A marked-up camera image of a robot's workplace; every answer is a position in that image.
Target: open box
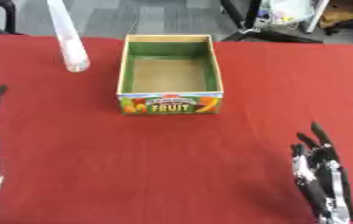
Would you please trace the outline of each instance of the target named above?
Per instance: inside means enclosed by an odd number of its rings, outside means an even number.
[[[128,35],[117,97],[125,114],[218,113],[223,89],[209,35]]]

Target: box label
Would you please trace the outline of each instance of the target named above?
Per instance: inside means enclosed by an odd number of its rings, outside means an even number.
[[[125,114],[202,114],[218,113],[220,95],[165,94],[122,96],[122,110]]]

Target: red tablecloth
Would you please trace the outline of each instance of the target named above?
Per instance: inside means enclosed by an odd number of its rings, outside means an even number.
[[[123,43],[0,36],[0,224],[311,223],[288,145],[318,121],[353,190],[353,45],[218,43],[219,115],[120,115]]]

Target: robotic arm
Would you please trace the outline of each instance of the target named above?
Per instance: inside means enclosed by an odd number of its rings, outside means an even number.
[[[326,133],[316,122],[311,130],[319,143],[298,133],[297,137],[309,150],[301,143],[291,146],[294,182],[319,224],[350,224],[353,205],[347,174]]]

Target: gray floor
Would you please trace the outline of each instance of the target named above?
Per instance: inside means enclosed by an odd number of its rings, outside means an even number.
[[[234,0],[242,12],[250,0]],[[46,0],[14,0],[18,8],[18,32],[54,35]],[[78,32],[85,37],[122,39],[127,33],[207,33],[216,40],[236,30],[219,13],[220,0],[64,0]],[[0,27],[4,12],[0,10]],[[328,43],[353,43],[353,31],[334,37],[317,29],[312,35],[283,32],[322,39]]]

